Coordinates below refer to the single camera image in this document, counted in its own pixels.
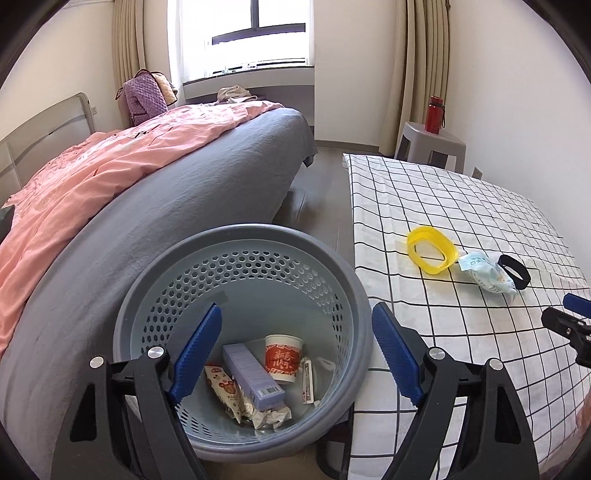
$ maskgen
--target gray bedsheet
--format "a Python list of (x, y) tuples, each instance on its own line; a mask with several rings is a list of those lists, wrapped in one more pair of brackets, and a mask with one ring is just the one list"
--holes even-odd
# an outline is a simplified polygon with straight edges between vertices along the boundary
[(0, 362), (0, 419), (41, 480), (80, 369), (112, 357), (117, 312), (140, 272), (203, 230), (269, 223), (315, 153), (300, 113), (263, 113), (123, 192), (64, 249)]

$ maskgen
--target red water bottle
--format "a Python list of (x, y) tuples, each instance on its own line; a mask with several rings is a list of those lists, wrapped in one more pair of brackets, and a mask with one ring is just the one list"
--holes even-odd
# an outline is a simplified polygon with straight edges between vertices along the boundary
[(432, 96), (427, 110), (427, 120), (425, 120), (425, 130), (429, 133), (439, 135), (441, 125), (445, 126), (445, 106), (443, 99)]

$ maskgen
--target blue box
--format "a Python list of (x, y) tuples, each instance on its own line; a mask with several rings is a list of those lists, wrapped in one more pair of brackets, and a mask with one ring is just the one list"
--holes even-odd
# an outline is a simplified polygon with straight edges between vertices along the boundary
[(285, 391), (277, 385), (244, 343), (224, 345), (222, 358), (257, 410), (269, 410), (285, 404)]

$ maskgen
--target snack wrapper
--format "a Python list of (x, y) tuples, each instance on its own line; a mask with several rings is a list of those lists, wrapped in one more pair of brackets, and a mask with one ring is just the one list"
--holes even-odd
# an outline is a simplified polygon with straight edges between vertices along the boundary
[(312, 372), (312, 360), (304, 357), (301, 360), (301, 399), (304, 405), (314, 403), (314, 375)]
[(222, 367), (205, 365), (205, 376), (207, 384), (213, 388), (220, 401), (228, 408), (228, 413), (241, 423), (242, 399), (238, 391), (237, 383), (232, 380)]
[(483, 290), (509, 294), (511, 300), (517, 295), (513, 279), (484, 252), (473, 252), (457, 260), (460, 269)]
[(238, 385), (238, 390), (242, 396), (242, 405), (240, 414), (242, 417), (250, 420), (255, 430), (260, 430), (266, 426), (272, 425), (273, 429), (279, 428), (286, 420), (291, 418), (291, 410), (288, 406), (283, 406), (277, 409), (270, 409), (265, 411), (258, 411), (251, 399), (242, 391), (242, 387)]

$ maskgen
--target window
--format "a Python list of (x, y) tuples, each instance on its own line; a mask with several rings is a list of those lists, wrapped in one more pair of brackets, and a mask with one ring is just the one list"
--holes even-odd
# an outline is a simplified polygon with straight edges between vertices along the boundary
[(311, 64), (310, 0), (183, 0), (183, 81)]

